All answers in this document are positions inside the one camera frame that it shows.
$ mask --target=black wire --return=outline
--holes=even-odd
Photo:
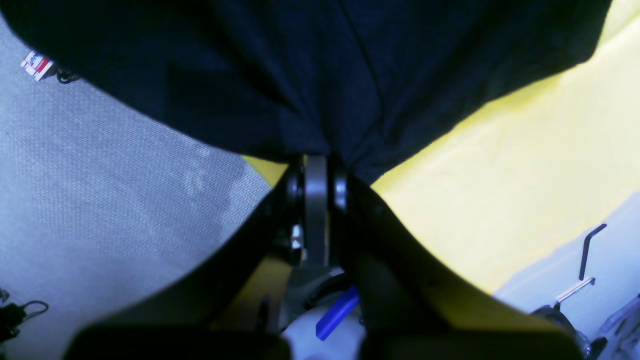
[[[73,83],[74,81],[80,80],[80,76],[60,67],[58,68],[58,71],[56,71],[56,77],[61,84],[69,84]]]
[[[47,312],[47,310],[49,310],[49,305],[46,302],[40,301],[40,300],[29,301],[28,303],[26,303],[23,306],[21,306],[21,308],[22,308],[22,310],[25,310],[27,308],[27,306],[35,305],[35,304],[44,306],[44,309],[40,310],[40,311],[34,311],[31,314],[28,314],[27,316],[24,317],[24,319],[22,319],[22,322],[25,322],[25,321],[29,320],[30,318],[34,318],[34,317],[36,317],[38,315],[44,314],[44,313]]]

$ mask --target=gray carpet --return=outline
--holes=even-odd
[[[35,82],[28,50],[0,20],[0,287],[50,303],[6,343],[9,359],[48,360],[210,256],[268,186],[84,81]]]

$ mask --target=yellow surface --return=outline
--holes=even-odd
[[[587,63],[487,104],[373,188],[492,293],[640,190],[638,88],[640,0],[615,0]],[[272,184],[284,170],[248,161]]]

